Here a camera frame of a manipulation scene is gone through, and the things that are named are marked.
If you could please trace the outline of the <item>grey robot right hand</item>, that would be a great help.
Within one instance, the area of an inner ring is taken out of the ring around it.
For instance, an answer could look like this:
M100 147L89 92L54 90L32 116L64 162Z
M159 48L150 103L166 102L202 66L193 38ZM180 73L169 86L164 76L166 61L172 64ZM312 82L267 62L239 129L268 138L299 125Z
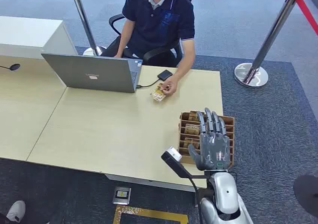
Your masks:
M200 153L197 153L193 144L190 144L190 156L201 171L227 170L230 161L230 138L226 134L224 121L208 108L205 108L205 113L206 119L202 112L197 112L200 128Z

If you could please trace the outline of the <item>person's left hand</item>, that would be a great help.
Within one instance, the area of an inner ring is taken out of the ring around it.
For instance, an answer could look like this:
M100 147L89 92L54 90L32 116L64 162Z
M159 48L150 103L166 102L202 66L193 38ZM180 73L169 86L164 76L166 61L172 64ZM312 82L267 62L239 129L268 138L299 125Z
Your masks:
M165 95L172 95L178 88L178 79L174 76L170 76L167 78L160 88Z

